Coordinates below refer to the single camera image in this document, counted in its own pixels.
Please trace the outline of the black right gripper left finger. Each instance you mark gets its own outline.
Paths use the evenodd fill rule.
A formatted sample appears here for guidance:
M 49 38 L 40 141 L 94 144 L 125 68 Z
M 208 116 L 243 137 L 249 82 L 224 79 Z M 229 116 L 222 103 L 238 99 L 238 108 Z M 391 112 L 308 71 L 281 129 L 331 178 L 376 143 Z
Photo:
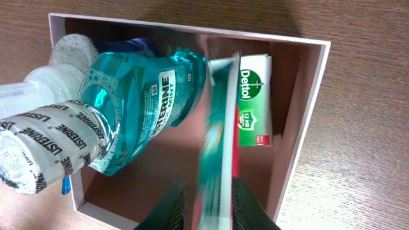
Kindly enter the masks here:
M 184 230 L 184 225 L 185 191 L 183 183 L 176 182 L 134 230 Z

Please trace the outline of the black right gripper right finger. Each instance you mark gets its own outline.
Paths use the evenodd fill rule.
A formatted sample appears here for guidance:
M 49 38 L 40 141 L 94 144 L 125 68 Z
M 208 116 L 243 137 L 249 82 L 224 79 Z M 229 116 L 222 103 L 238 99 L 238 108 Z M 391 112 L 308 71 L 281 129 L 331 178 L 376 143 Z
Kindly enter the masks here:
M 233 178 L 232 192 L 233 230 L 281 230 L 243 179 Z

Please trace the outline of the green toothpaste tube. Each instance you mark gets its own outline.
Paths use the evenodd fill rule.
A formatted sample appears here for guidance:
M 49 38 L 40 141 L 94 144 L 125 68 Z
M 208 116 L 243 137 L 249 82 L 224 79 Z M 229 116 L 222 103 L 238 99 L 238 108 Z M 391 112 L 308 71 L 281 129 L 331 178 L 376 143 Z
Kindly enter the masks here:
M 232 229 L 235 109 L 241 54 L 208 62 L 209 117 L 199 154 L 192 229 Z

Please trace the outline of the green Dettol soap box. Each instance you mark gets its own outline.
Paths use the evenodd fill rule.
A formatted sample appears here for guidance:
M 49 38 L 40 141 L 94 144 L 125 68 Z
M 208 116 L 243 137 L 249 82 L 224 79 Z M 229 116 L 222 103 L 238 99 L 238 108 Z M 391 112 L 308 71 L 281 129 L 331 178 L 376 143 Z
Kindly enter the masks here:
M 243 56 L 238 82 L 238 142 L 241 147 L 270 146 L 270 78 L 272 57 L 268 54 Z

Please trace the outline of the teal Listerine mouthwash bottle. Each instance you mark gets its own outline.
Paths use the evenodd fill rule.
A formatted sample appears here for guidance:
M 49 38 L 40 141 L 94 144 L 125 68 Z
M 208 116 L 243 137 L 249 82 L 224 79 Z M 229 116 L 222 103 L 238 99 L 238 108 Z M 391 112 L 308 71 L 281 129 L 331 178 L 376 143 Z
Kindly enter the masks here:
M 196 52 L 105 52 L 77 99 L 1 120 L 1 181 L 37 194 L 86 166 L 113 175 L 195 109 L 205 79 L 206 58 Z

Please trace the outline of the purple foam soap pump bottle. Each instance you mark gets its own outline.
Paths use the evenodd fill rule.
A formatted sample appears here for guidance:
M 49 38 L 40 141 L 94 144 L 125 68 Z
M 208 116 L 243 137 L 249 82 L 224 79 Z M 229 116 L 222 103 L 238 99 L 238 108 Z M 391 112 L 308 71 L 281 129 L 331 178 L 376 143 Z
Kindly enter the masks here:
M 75 99 L 85 74 L 103 52 L 141 52 L 153 58 L 157 47 L 147 38 L 108 42 L 65 35 L 54 46 L 48 65 L 34 69 L 22 82 L 1 85 L 1 117 Z

